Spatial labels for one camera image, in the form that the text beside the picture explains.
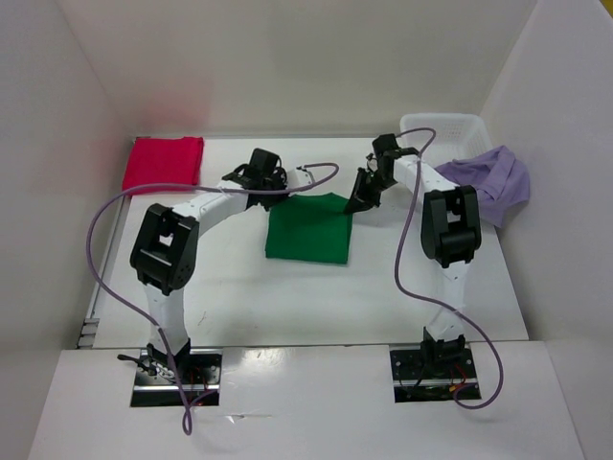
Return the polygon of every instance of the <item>black metal base plate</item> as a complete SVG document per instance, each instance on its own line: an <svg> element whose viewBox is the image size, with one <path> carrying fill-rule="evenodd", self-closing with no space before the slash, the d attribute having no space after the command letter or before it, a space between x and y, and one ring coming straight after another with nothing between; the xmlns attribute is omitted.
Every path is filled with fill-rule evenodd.
<svg viewBox="0 0 613 460"><path fill-rule="evenodd" d="M141 351L141 357L147 350ZM219 389L221 378L221 351L192 348L190 367L181 380L188 401L202 394L206 388ZM136 371L132 390L131 407L164 407L183 405L174 383L161 376L150 376L142 370ZM219 405L219 392L204 398L198 405Z"/></svg>
<svg viewBox="0 0 613 460"><path fill-rule="evenodd" d="M390 349L394 396L396 403L453 400L453 387L466 383L458 393L459 400L480 400L479 382L472 360L472 352L465 348L457 365L439 365L423 369L420 346L394 347Z"/></svg>

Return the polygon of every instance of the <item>white wall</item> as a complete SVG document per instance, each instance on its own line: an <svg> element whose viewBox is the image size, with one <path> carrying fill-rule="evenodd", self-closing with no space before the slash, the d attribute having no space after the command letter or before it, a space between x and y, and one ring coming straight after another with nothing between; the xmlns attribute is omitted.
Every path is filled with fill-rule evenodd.
<svg viewBox="0 0 613 460"><path fill-rule="evenodd" d="M533 196L501 233L533 338L549 339L588 459L613 451L613 19L540 0L483 111Z"/></svg>
<svg viewBox="0 0 613 460"><path fill-rule="evenodd" d="M19 460L76 344L93 286L84 232L127 138L52 0L2 2L0 44L0 446Z"/></svg>
<svg viewBox="0 0 613 460"><path fill-rule="evenodd" d="M58 0L135 133L378 133L479 112L534 0Z"/></svg>

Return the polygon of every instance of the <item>white plastic basket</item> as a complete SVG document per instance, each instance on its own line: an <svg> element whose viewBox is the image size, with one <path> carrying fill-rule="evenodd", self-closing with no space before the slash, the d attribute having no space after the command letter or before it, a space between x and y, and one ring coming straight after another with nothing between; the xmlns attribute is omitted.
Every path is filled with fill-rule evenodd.
<svg viewBox="0 0 613 460"><path fill-rule="evenodd" d="M473 158L492 149L486 124L477 115L463 113L415 113L400 120L400 132L415 127L432 127L437 131L434 143L425 153L425 161L438 166L453 159ZM402 136L405 147L420 149L430 138L428 132Z"/></svg>

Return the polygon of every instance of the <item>white floor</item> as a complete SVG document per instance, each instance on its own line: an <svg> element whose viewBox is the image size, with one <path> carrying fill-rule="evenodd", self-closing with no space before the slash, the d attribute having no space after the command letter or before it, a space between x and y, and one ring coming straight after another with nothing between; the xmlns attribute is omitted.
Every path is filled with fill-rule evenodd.
<svg viewBox="0 0 613 460"><path fill-rule="evenodd" d="M394 403L388 347L226 349L219 407L130 408L134 366L119 351L63 352L30 460L582 459L541 342L499 343L505 386L480 411L454 402ZM481 389L497 382L474 344Z"/></svg>

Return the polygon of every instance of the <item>red cloth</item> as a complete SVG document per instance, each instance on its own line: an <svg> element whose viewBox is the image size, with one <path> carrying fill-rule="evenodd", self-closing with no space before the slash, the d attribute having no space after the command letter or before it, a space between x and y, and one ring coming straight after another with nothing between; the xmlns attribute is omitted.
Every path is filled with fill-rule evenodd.
<svg viewBox="0 0 613 460"><path fill-rule="evenodd" d="M137 139L125 168L122 190L137 185L167 182L197 185L204 139ZM146 189L131 195L164 192L170 188Z"/></svg>

